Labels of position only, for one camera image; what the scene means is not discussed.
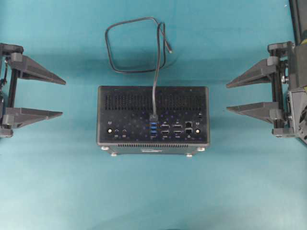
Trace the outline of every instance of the teal tabletop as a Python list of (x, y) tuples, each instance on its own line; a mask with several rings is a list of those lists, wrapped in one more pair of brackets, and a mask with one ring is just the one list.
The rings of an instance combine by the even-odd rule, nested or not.
[[(158, 85), (209, 87), (211, 146), (192, 158), (110, 157), (96, 145), (98, 86), (154, 79), (111, 69), (105, 29), (144, 16), (166, 23), (174, 51)], [(155, 33), (151, 21), (110, 31), (116, 64), (154, 67)], [(288, 0), (2, 0), (0, 42), (23, 46), (67, 85), (18, 81), (15, 107), (63, 115), (0, 139), (0, 229), (307, 229), (306, 146), (226, 110), (272, 101), (269, 84), (225, 84), (286, 41)]]

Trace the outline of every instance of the ventilation grille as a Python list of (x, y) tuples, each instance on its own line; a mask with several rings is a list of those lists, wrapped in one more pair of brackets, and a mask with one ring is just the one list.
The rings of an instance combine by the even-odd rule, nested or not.
[[(156, 98), (158, 110), (201, 111), (205, 96), (201, 95), (159, 95)], [(123, 94), (106, 95), (106, 110), (152, 110), (152, 97), (149, 95)]]
[(187, 148), (187, 144), (118, 144), (119, 147), (158, 147), (158, 148)]

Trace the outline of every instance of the hdmi port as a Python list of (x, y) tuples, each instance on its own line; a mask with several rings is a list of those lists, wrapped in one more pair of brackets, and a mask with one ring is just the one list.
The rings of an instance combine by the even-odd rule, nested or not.
[(167, 134), (169, 133), (169, 131), (168, 131), (168, 130), (163, 130), (163, 131), (161, 131), (161, 133), (162, 133), (163, 135), (167, 135)]
[(181, 134), (181, 131), (174, 131), (174, 134), (175, 134), (175, 135), (180, 135), (180, 134)]
[(161, 128), (169, 128), (169, 125), (161, 125)]
[(173, 128), (182, 128), (182, 125), (173, 125)]

